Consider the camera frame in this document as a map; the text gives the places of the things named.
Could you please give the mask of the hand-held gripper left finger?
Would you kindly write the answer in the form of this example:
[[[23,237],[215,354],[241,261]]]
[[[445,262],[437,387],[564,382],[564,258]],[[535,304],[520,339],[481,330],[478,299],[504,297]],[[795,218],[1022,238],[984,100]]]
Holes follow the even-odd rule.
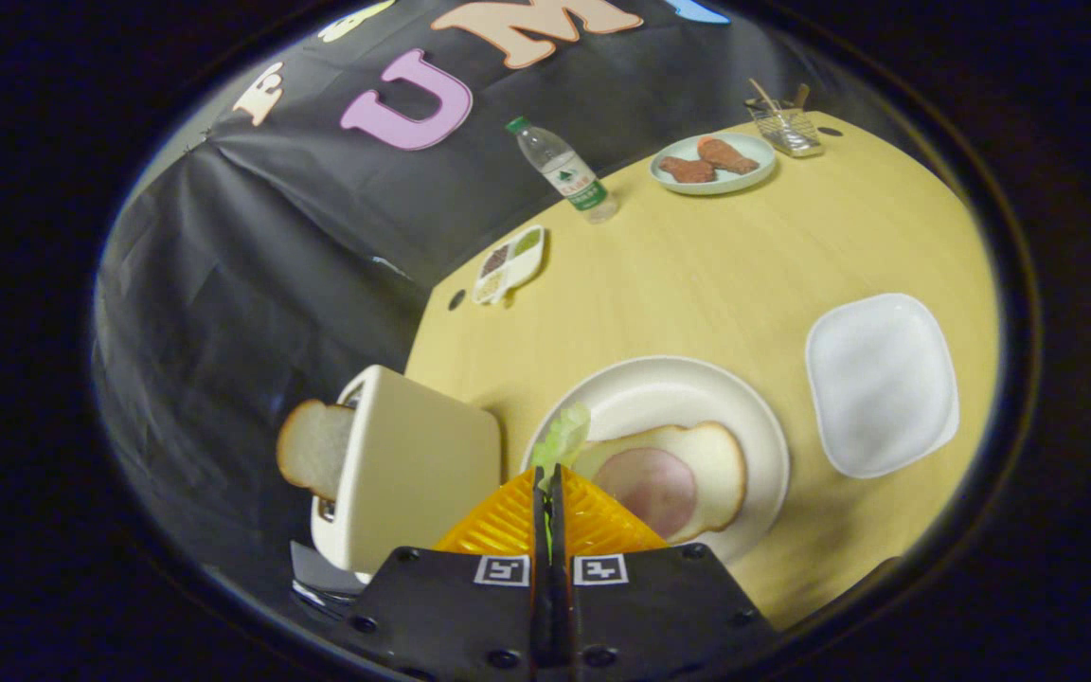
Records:
[[[341,621],[341,644],[386,677],[540,681],[555,663],[542,469],[504,491],[527,547],[512,554],[397,547]]]

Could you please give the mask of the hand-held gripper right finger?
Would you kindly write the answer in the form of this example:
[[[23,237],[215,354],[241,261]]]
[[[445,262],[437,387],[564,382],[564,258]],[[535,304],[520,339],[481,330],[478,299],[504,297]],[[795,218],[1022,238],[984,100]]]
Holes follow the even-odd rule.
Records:
[[[550,476],[550,677],[735,677],[777,639],[714,549],[666,545],[563,466]]]

